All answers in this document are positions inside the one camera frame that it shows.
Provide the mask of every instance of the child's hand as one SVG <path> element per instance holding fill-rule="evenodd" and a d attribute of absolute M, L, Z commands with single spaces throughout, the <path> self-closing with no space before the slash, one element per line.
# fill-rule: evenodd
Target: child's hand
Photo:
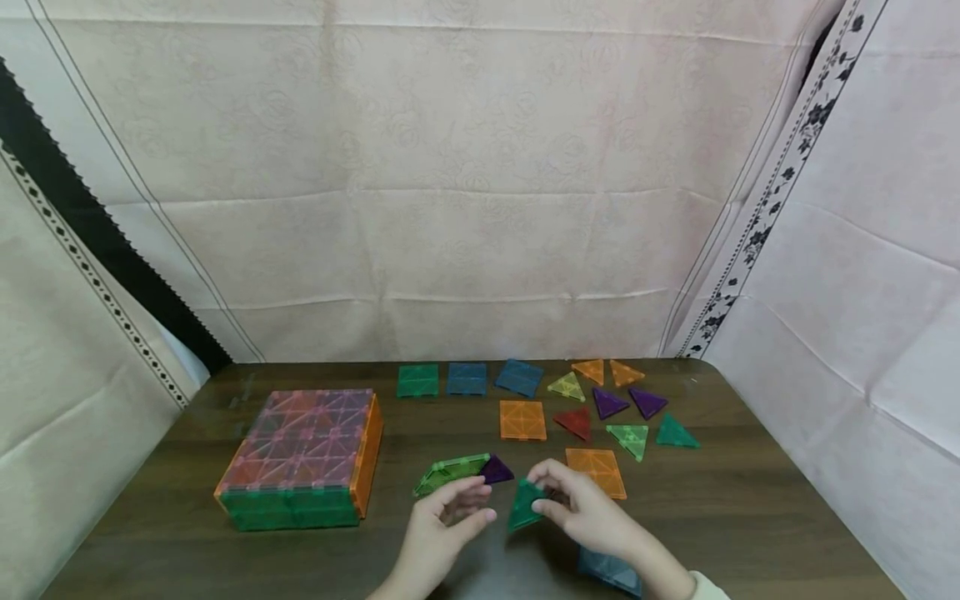
<path fill-rule="evenodd" d="M 444 580 L 467 542 L 496 519 L 493 509 L 484 508 L 490 492 L 482 476 L 467 477 L 414 504 L 394 571 L 369 600 L 426 598 Z"/>
<path fill-rule="evenodd" d="M 534 512 L 557 523 L 586 548 L 628 560 L 643 529 L 592 479 L 552 458 L 534 465 L 527 479 L 539 488 L 562 493 L 568 500 L 566 506 L 553 500 L 537 500 Z"/>
<path fill-rule="evenodd" d="M 527 479 L 566 496 L 567 505 L 537 500 L 533 509 L 560 525 L 575 541 L 626 561 L 660 600 L 693 597 L 697 583 L 684 566 L 588 476 L 550 458 L 531 468 Z"/>

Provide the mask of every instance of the yellow-green triangle tile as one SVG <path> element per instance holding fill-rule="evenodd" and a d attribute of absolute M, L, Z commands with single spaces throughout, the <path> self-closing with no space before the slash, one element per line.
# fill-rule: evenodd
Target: yellow-green triangle tile
<path fill-rule="evenodd" d="M 555 394 L 573 398 L 574 400 L 580 400 L 581 402 L 587 401 L 587 397 L 584 396 L 584 390 L 580 387 L 580 381 L 577 380 L 577 373 L 573 371 L 557 379 L 548 385 L 546 389 Z"/>

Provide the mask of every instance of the red triangle tile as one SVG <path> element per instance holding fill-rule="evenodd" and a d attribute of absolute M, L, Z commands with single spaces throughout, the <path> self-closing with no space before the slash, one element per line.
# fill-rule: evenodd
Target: red triangle tile
<path fill-rule="evenodd" d="M 590 441 L 590 412 L 587 410 L 587 407 L 575 411 L 557 413 L 553 416 L 553 420 L 584 442 Z"/>

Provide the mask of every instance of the orange triangle tile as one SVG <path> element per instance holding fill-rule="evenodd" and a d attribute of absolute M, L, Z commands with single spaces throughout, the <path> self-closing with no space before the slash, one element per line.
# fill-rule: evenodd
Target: orange triangle tile
<path fill-rule="evenodd" d="M 627 367 L 623 363 L 615 360 L 610 361 L 610 370 L 613 373 L 613 384 L 618 388 L 646 377 L 642 372 Z"/>
<path fill-rule="evenodd" d="M 603 385 L 603 359 L 586 360 L 582 363 L 573 363 L 570 367 L 586 377 L 596 381 L 597 385 Z"/>

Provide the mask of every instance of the stack of magnetic tiles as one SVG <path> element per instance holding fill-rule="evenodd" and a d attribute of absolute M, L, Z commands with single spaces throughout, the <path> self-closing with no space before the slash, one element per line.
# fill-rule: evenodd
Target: stack of magnetic tiles
<path fill-rule="evenodd" d="M 356 526 L 382 433 L 373 390 L 273 392 L 214 497 L 240 531 Z"/>

